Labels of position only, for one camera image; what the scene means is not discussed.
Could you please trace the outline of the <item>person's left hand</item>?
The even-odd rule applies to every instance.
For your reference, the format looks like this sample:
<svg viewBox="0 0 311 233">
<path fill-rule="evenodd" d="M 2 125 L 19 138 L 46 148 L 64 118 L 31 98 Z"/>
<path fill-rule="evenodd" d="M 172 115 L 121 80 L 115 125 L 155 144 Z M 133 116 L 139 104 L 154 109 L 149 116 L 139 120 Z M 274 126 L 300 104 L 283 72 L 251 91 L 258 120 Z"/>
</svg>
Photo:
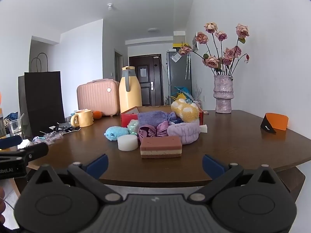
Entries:
<svg viewBox="0 0 311 233">
<path fill-rule="evenodd" d="M 3 212 L 6 209 L 4 198 L 5 198 L 4 189 L 0 187 L 0 223 L 1 225 L 3 225 L 5 222 L 5 217 L 3 216 Z"/>
</svg>

